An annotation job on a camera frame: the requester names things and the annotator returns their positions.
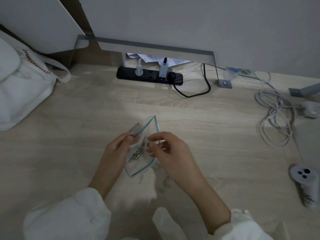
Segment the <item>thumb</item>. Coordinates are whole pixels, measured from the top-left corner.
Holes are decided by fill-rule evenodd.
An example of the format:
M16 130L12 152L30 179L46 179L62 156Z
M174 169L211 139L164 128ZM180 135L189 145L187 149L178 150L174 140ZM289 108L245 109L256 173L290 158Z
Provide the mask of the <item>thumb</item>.
M126 154L133 140L134 138L131 135L127 136L119 146L118 151L124 152Z
M149 142L148 147L149 147L149 150L151 151L151 153L156 158L158 158L158 160L160 162L162 162L162 161L167 159L168 155L162 149L160 149L155 143Z

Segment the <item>plastic wrapper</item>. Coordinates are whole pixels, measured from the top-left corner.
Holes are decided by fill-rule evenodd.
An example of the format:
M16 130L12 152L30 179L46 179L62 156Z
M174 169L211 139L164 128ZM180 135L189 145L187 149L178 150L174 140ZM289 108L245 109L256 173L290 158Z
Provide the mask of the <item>plastic wrapper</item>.
M158 132L159 126L155 116L150 117L145 123L138 123L131 131L134 142L137 143L130 146L124 166L129 177L142 173L156 161L154 157L149 156L150 153L146 149L149 142L147 137Z

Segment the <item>paper sheet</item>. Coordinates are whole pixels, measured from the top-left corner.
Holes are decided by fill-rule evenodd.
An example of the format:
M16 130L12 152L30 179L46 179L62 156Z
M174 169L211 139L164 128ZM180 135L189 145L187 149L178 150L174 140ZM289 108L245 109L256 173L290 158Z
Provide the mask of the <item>paper sheet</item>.
M142 60L144 60L145 63L148 62L158 62L159 65L161 64L161 61L164 60L164 57L159 57L159 56L149 56L149 55L143 55L143 54L133 54L133 53L127 53L127 55L130 58L138 58L141 57ZM173 59L173 58L167 58L168 62L169 62L169 67L172 66L176 66L179 64L184 64L184 63L188 63L191 62L189 60L180 60L180 59Z

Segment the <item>red stitching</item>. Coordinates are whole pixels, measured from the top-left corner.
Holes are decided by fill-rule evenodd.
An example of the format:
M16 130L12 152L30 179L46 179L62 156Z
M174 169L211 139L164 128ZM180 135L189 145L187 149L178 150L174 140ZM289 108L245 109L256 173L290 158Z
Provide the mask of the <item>red stitching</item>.
M26 54L27 59L31 62L31 64L35 65L37 68L39 68L41 71L45 72L46 74L50 75L50 72L46 71L45 69L42 69L37 63L33 61L33 59L30 57L27 50L23 49L24 53Z

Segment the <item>person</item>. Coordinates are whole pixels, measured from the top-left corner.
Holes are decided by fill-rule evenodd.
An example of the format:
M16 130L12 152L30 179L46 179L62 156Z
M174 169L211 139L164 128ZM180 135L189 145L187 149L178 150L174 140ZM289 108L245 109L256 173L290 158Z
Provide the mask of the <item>person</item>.
M199 209L208 231L207 239L272 239L253 221L248 211L230 211L202 175L183 140L169 132L152 134L147 139L146 151L159 160L166 173ZM106 145L88 188L54 205L28 212L23 223L25 238L105 239L111 212L104 199L124 168L130 145L135 143L129 133L120 135ZM158 208L152 220L163 240L187 239L165 208Z

